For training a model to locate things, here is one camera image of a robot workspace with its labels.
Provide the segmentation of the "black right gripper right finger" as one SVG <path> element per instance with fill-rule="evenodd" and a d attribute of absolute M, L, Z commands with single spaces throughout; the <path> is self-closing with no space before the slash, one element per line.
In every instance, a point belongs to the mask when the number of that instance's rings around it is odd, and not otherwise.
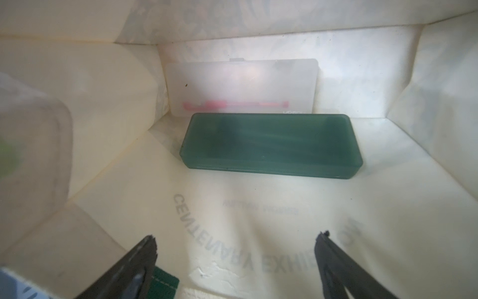
<path fill-rule="evenodd" d="M 394 299 L 381 285 L 330 238 L 329 231 L 316 238 L 314 254 L 326 299 Z"/>

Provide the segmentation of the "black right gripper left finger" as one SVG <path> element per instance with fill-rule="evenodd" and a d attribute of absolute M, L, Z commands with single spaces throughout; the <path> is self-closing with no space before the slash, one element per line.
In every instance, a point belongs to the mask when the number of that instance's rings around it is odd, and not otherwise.
<path fill-rule="evenodd" d="M 77 298 L 147 298 L 157 257 L 156 240 L 147 235 Z"/>

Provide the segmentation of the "dark green case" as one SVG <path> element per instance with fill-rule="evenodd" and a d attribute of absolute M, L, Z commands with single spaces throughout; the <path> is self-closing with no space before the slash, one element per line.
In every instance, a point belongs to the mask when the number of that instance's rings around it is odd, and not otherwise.
<path fill-rule="evenodd" d="M 350 179 L 363 166 L 343 114 L 196 113 L 180 157 L 191 169 Z"/>

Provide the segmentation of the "translucent case with pink mark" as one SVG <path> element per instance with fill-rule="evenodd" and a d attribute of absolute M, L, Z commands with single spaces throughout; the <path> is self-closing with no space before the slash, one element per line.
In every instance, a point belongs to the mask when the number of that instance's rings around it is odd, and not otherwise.
<path fill-rule="evenodd" d="M 165 66 L 171 113 L 311 113 L 316 59 L 189 62 Z"/>

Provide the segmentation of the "cream canvas tote bag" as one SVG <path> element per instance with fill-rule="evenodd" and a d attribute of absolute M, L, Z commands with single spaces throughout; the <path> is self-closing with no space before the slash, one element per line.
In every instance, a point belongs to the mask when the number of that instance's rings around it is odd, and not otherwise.
<path fill-rule="evenodd" d="M 171 64 L 305 59 L 351 179 L 189 169 Z M 317 236 L 401 299 L 478 296 L 476 1 L 2 1 L 1 297 L 147 235 L 161 296 L 320 299 Z"/>

